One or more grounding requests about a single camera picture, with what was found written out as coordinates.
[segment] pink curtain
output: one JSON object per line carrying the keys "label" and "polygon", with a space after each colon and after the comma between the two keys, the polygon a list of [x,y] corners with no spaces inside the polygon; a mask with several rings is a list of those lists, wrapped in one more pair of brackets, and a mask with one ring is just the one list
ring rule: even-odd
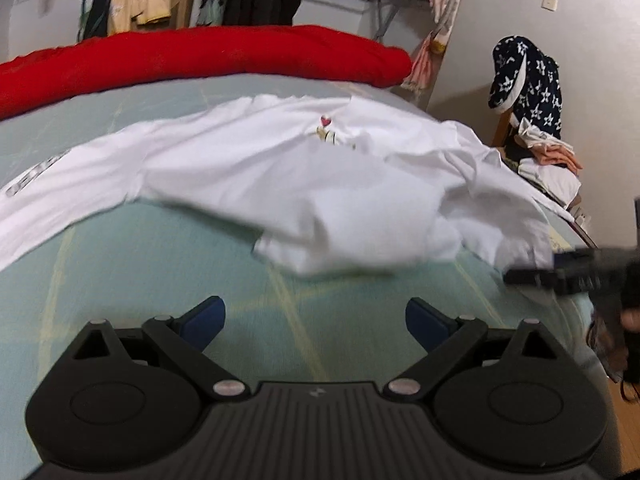
{"label": "pink curtain", "polygon": [[422,42],[420,49],[414,59],[414,65],[411,73],[404,80],[402,86],[408,88],[415,93],[422,92],[431,83],[433,78],[433,56],[442,56],[449,43],[449,35],[453,22],[456,19],[458,5],[460,0],[429,0],[431,9],[433,9],[433,17],[436,23],[439,23],[448,6],[453,6],[447,21],[443,24],[440,31],[435,37],[430,33]]}

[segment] printed graphic on shirt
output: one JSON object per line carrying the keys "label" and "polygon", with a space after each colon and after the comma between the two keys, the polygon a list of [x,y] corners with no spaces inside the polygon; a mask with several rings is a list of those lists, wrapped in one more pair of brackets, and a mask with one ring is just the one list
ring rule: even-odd
{"label": "printed graphic on shirt", "polygon": [[64,157],[70,151],[71,150],[65,150],[64,152],[59,153],[58,155],[54,155],[51,158],[48,158],[47,160],[45,160],[44,162],[37,164],[36,166],[31,168],[27,172],[27,174],[24,177],[22,177],[18,182],[16,182],[11,187],[9,187],[9,189],[6,190],[5,194],[8,197],[14,196],[16,193],[24,189],[24,187],[27,186],[28,183],[32,182],[34,179],[40,176],[43,171],[53,166],[57,161],[59,161],[62,157]]}

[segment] wooden floor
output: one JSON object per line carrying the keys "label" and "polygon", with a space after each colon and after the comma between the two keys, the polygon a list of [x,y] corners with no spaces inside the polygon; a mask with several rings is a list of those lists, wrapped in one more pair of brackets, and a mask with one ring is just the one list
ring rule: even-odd
{"label": "wooden floor", "polygon": [[609,391],[618,419],[622,471],[640,469],[640,404],[629,404],[620,397],[620,386],[609,381]]}

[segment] silver screw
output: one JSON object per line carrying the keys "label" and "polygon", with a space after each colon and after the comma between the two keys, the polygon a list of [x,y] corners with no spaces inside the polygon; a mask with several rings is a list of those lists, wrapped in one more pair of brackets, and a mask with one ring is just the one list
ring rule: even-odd
{"label": "silver screw", "polygon": [[244,392],[244,383],[235,379],[225,379],[213,385],[213,391],[222,397],[235,397]]}
{"label": "silver screw", "polygon": [[388,384],[389,389],[398,395],[415,395],[420,391],[420,383],[413,379],[394,379]]}

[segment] ribbed black surface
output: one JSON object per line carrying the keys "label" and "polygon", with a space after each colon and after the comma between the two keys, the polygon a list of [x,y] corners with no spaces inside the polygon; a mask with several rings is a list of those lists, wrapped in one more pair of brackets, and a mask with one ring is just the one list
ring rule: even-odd
{"label": "ribbed black surface", "polygon": [[[44,466],[33,480],[473,480],[528,479],[479,465],[449,447],[413,404],[370,383],[264,384],[220,404],[198,434],[164,459],[93,475]],[[597,480],[586,466],[545,479]]]}

